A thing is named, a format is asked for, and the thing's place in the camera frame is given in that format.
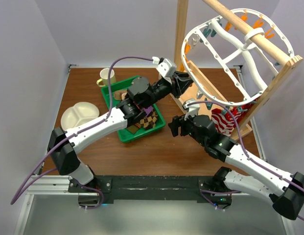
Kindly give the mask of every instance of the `white plate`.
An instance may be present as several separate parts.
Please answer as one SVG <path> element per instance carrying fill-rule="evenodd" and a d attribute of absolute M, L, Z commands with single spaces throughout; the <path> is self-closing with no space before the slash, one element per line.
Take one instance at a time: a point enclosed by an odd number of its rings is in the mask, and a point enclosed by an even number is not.
<path fill-rule="evenodd" d="M 87 123 L 98 116 L 99 110 L 95 105 L 88 102 L 79 102 L 64 111 L 60 125 L 63 130 L 67 130 Z"/>

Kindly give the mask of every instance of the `wooden rod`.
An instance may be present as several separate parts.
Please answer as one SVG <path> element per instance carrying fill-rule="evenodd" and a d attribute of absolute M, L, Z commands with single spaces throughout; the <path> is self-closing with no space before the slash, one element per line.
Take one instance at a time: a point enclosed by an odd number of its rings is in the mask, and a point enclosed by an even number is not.
<path fill-rule="evenodd" d="M 176 40 L 174 54 L 174 63 L 177 66 L 180 66 L 181 64 L 181 47 L 186 33 L 188 3 L 188 0 L 178 0 L 177 4 Z"/>
<path fill-rule="evenodd" d="M 217 0 L 202 0 L 216 12 L 218 12 L 223 18 L 230 22 L 234 27 L 238 28 L 244 35 L 251 32 L 253 28 L 235 15 L 231 10 L 226 8 Z M 261 49 L 266 51 L 271 57 L 278 61 L 281 65 L 285 65 L 290 57 L 284 53 L 280 48 L 275 46 L 272 42 L 266 39 L 263 35 L 257 34 L 250 38 L 252 42 L 258 45 Z"/>

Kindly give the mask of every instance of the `wooden stand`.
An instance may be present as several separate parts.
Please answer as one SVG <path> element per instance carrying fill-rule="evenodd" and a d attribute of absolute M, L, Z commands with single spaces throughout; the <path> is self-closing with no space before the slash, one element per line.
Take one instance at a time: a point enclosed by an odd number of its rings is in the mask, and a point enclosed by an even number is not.
<path fill-rule="evenodd" d="M 223 18 L 225 18 L 228 22 L 230 22 L 234 27 L 238 28 L 239 31 L 246 35 L 251 32 L 253 28 L 245 23 L 242 19 L 236 16 L 232 11 L 227 9 L 224 5 L 222 5 L 217 0 L 203 0 L 207 5 L 209 5 L 212 9 L 214 9 L 217 13 L 219 13 Z M 176 65 L 180 65 L 181 60 L 181 46 L 183 42 L 183 38 L 185 36 L 185 27 L 186 27 L 186 19 L 187 19 L 187 0 L 178 0 L 177 6 L 177 25 L 176 25 L 176 44 L 175 44 L 175 63 Z M 273 93 L 278 89 L 278 87 L 286 80 L 286 78 L 295 70 L 298 64 L 301 63 L 303 58 L 299 55 L 290 58 L 286 53 L 284 53 L 281 49 L 279 49 L 276 45 L 270 42 L 268 39 L 263 37 L 260 34 L 257 34 L 250 38 L 252 42 L 258 45 L 262 50 L 264 50 L 267 54 L 273 57 L 276 61 L 278 61 L 283 68 L 278 73 L 278 75 L 274 78 L 274 80 L 269 84 L 267 89 L 263 92 L 263 94 L 259 97 L 257 103 L 248 111 L 243 120 L 239 123 L 241 134 L 247 135 L 252 131 L 251 127 L 247 125 L 250 119 L 256 114 L 256 112 L 269 100 L 269 98 L 273 95 Z M 203 84 L 207 91 L 210 94 L 216 96 L 220 100 L 225 100 L 224 96 L 217 90 L 217 88 L 205 77 L 203 73 L 191 62 L 188 62 L 188 66 L 192 69 L 193 73 L 196 75 L 197 79 Z M 174 99 L 178 106 L 182 109 L 182 104 L 190 99 L 195 98 L 197 94 L 197 87 L 192 86 L 179 98 Z M 207 110 L 206 106 L 201 107 L 200 114 L 206 114 L 211 116 L 209 110 Z M 235 129 L 232 132 L 231 137 L 235 140 L 238 139 L 238 132 Z"/>

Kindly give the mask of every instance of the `green tray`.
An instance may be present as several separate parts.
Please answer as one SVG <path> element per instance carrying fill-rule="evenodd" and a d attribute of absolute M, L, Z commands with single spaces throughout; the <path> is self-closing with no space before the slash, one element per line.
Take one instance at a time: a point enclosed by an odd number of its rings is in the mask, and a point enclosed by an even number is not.
<path fill-rule="evenodd" d="M 130 85 L 133 79 L 135 79 L 136 77 L 139 76 L 134 76 L 134 77 L 130 77 L 126 80 L 120 81 L 120 82 L 116 82 L 114 84 L 111 85 L 112 87 L 112 92 L 118 91 L 118 90 L 122 90 L 122 89 L 127 89 Z M 103 87 L 101 89 L 104 100 L 106 102 L 107 107 L 109 107 L 109 93 L 108 93 L 108 87 Z M 115 100 L 114 96 L 113 96 L 113 106 L 115 107 L 120 101 Z M 135 134 L 132 134 L 130 131 L 123 129 L 118 132 L 119 138 L 122 142 L 124 143 L 128 143 L 130 141 L 134 141 L 138 138 L 141 138 L 143 136 L 146 136 L 148 134 L 151 134 L 155 131 L 158 131 L 160 129 L 162 129 L 166 122 L 161 114 L 161 112 L 159 111 L 159 109 L 157 108 L 156 104 L 153 104 L 153 108 L 156 111 L 156 113 L 158 114 L 158 119 L 156 121 L 156 126 L 152 129 L 149 130 L 144 130 L 143 128 L 140 128 Z"/>

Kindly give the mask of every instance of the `light purple wall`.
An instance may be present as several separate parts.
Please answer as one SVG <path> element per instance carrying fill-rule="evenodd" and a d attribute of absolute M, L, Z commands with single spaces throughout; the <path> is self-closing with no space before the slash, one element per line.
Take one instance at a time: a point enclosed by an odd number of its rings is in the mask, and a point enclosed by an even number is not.
<path fill-rule="evenodd" d="M 10 200 L 46 152 L 65 82 L 63 59 L 34 0 L 0 0 L 0 235 L 12 235 Z"/>
<path fill-rule="evenodd" d="M 295 54 L 304 58 L 304 1 L 280 0 L 272 20 L 291 42 Z M 261 67 L 261 73 L 270 74 Z M 246 85 L 254 90 L 247 68 Z M 271 164 L 291 173 L 304 174 L 304 61 L 256 115 L 265 155 Z M 304 207 L 300 213 L 304 217 Z M 304 222 L 295 221 L 298 235 L 304 234 Z"/>
<path fill-rule="evenodd" d="M 177 0 L 35 1 L 68 63 L 107 67 L 127 55 L 173 58 Z M 246 7 L 271 16 L 279 0 L 221 2 L 230 9 Z M 201 0 L 190 0 L 186 32 L 217 15 Z M 233 52 L 220 37 L 212 41 L 222 58 Z M 190 56 L 198 66 L 220 66 L 210 52 L 200 49 L 202 45 L 197 47 Z M 152 66 L 138 60 L 121 61 L 120 65 Z"/>

